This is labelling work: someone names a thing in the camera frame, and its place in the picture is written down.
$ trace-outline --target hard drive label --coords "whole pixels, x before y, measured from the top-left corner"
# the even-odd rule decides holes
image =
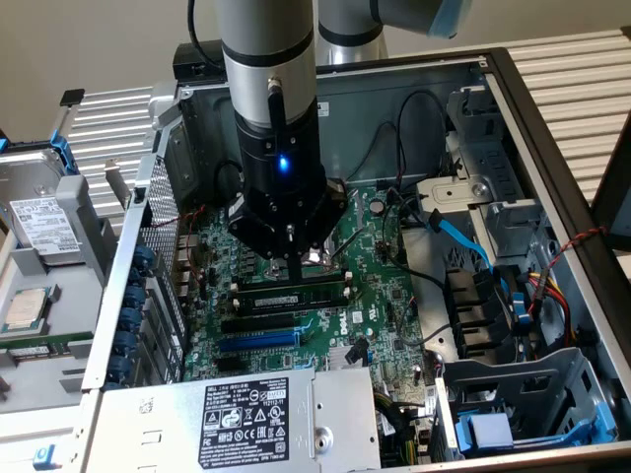
[[[66,213],[54,197],[14,200],[11,207],[31,245],[40,255],[79,251]]]
[[[288,459],[288,377],[206,387],[199,441],[203,469]]]

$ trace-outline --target white wall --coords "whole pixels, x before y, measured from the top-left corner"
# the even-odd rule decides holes
[[[200,39],[217,37],[211,0],[197,3]],[[66,89],[98,92],[171,78],[175,48],[188,41],[185,9],[186,0],[4,0],[0,128],[13,139],[40,139]],[[631,25],[631,0],[473,0],[452,41],[392,29],[386,39],[390,54],[400,54],[623,25]]]

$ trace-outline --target motherboard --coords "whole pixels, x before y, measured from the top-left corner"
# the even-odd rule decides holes
[[[413,294],[410,277],[388,263],[384,254],[386,193],[375,187],[357,188],[349,202],[324,250],[305,258],[303,272],[314,282],[308,278],[299,287],[282,284],[284,261],[260,258],[231,236],[223,212],[199,219],[194,237],[187,238],[187,254],[180,259],[184,266],[198,268],[191,272],[203,268],[202,285],[207,285],[190,285],[187,294],[190,340],[184,380],[360,367],[366,363],[359,360],[350,366],[347,359],[360,345],[367,347],[375,389],[394,400],[424,400],[421,351],[404,345],[395,329]],[[395,225],[391,218],[388,226]],[[395,245],[389,249],[394,253]],[[403,328],[408,337],[417,338],[418,318],[415,311],[410,313]],[[231,344],[236,335],[225,333],[231,323],[262,317],[293,318],[291,326],[300,336],[297,343],[251,349]]]

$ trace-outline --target blue pcie slot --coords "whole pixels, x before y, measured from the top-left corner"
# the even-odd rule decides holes
[[[259,348],[300,346],[300,333],[294,330],[264,333],[247,337],[225,338],[219,341],[221,352],[238,352]]]

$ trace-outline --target green circuit board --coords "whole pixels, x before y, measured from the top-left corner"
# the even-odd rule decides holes
[[[240,244],[227,230],[223,213],[210,216],[198,231],[199,237],[210,246],[206,264],[214,273],[206,303],[193,301],[198,291],[189,292],[189,350],[185,359],[184,380],[216,378],[228,375],[274,372],[279,370],[314,367],[317,371],[339,368],[343,355],[360,337],[369,341],[369,357],[374,385],[386,389],[390,395],[408,402],[421,402],[424,395],[422,381],[414,382],[414,367],[422,366],[418,348],[404,346],[396,335],[392,317],[401,317],[412,294],[409,276],[391,264],[385,264],[376,243],[382,241],[382,218],[373,216],[369,205],[375,199],[386,202],[386,194],[374,187],[363,187],[349,195],[349,207],[333,232],[335,247],[347,241],[358,229],[363,228],[347,247],[336,255],[334,266],[309,268],[305,271],[327,274],[338,271],[339,266],[352,273],[350,298],[347,306],[323,307],[294,312],[296,326],[304,327],[299,347],[269,348],[221,353],[218,341],[226,338],[221,322],[236,317],[232,311],[233,299],[230,286],[238,276],[247,283],[273,281],[282,274],[280,267],[273,267]],[[394,221],[388,224],[395,226]],[[328,283],[304,286],[300,293],[330,291],[342,294],[345,284]],[[282,298],[283,289],[265,291],[266,297]],[[408,337],[419,336],[416,314],[405,320]],[[246,367],[238,372],[219,372],[214,360],[226,356],[238,356]]]

